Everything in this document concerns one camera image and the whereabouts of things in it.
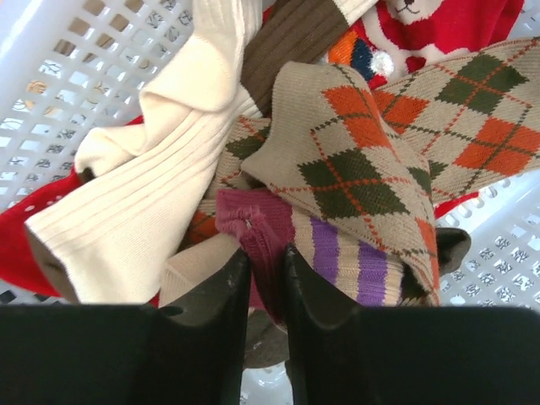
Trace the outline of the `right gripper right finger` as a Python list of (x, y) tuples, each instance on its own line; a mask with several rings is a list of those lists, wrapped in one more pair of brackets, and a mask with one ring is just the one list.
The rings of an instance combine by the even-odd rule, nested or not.
[(297, 404), (536, 404), (539, 314), (517, 307), (363, 307), (294, 246), (284, 259)]

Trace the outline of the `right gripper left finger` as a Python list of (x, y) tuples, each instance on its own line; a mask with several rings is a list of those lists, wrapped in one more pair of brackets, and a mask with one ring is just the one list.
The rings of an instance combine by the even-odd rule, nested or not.
[(251, 269), (236, 251), (178, 300), (5, 305), (4, 404), (236, 404)]

